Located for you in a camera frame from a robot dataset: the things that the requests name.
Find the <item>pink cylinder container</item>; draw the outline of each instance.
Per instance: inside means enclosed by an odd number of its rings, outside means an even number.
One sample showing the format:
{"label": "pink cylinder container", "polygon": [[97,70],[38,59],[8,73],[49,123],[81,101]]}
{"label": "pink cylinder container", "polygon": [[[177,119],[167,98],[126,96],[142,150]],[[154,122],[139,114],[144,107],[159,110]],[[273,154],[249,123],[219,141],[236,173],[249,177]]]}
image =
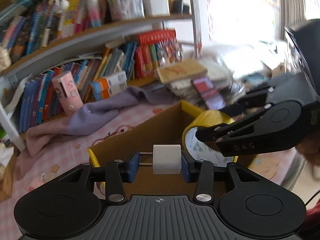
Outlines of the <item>pink cylinder container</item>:
{"label": "pink cylinder container", "polygon": [[55,76],[52,79],[52,84],[67,116],[71,116],[83,106],[70,71],[65,71]]}

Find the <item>curtain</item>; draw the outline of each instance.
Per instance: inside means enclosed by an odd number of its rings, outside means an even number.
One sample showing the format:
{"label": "curtain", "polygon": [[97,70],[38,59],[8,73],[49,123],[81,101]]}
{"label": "curtain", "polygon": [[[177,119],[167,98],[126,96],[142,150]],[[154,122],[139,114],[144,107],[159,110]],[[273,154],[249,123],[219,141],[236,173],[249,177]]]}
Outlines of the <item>curtain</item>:
{"label": "curtain", "polygon": [[285,37],[285,27],[306,20],[306,0],[281,0],[281,39]]}

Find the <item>metal rivet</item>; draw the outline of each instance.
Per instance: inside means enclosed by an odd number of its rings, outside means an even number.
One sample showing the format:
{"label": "metal rivet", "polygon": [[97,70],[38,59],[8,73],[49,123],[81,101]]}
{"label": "metal rivet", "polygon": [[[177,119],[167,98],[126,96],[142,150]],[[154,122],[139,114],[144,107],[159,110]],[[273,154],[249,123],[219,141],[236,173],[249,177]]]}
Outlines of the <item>metal rivet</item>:
{"label": "metal rivet", "polygon": [[201,202],[207,202],[211,200],[211,196],[208,194],[199,194],[196,196],[196,199]]}
{"label": "metal rivet", "polygon": [[266,105],[264,106],[264,108],[265,108],[265,109],[269,109],[271,106],[272,106],[271,104],[266,104]]}
{"label": "metal rivet", "polygon": [[119,202],[124,200],[124,196],[122,196],[121,194],[112,194],[108,197],[108,199],[112,202]]}

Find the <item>white cube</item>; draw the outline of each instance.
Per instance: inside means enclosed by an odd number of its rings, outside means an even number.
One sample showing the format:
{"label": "white cube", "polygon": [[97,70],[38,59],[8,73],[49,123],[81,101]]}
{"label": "white cube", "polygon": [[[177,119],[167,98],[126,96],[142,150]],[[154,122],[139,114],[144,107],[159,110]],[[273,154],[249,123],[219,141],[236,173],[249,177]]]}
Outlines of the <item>white cube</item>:
{"label": "white cube", "polygon": [[143,0],[143,7],[148,16],[170,15],[168,0]]}

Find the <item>packing tape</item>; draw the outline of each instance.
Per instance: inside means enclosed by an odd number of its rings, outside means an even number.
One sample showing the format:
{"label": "packing tape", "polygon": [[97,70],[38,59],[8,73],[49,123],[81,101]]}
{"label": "packing tape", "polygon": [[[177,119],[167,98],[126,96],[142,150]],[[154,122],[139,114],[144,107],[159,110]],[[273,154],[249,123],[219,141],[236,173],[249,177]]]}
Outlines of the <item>packing tape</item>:
{"label": "packing tape", "polygon": [[222,153],[211,149],[205,143],[196,138],[199,127],[210,127],[219,123],[231,124],[234,120],[228,115],[207,110],[199,114],[196,119],[183,131],[182,143],[184,149],[194,158],[203,159],[213,163],[214,166],[226,167],[228,162],[236,162],[238,157],[224,157]]}

